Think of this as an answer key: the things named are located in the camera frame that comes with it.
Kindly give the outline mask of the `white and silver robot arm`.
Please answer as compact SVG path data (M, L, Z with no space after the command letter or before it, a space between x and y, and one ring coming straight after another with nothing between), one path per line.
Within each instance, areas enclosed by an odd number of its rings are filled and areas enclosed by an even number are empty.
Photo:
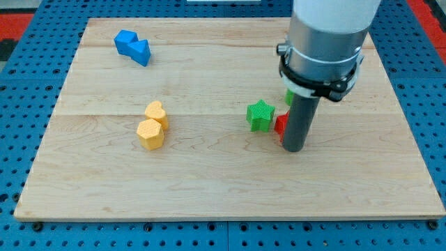
M294 0L277 53L298 76L335 81L356 66L380 0Z

